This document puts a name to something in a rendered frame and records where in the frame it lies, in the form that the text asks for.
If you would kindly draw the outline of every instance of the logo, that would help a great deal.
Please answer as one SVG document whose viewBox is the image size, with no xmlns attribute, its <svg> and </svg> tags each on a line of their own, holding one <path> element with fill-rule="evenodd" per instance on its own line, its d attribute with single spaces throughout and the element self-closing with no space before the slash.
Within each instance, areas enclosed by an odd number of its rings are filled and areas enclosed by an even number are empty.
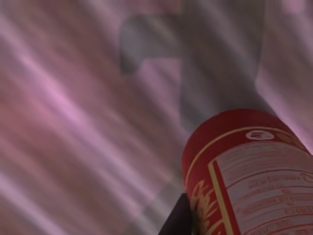
<svg viewBox="0 0 313 235">
<path fill-rule="evenodd" d="M 254 140 L 254 141 L 269 141 L 275 138 L 275 136 L 267 131 L 250 131 L 246 134 L 246 137 L 249 140 Z"/>
</svg>

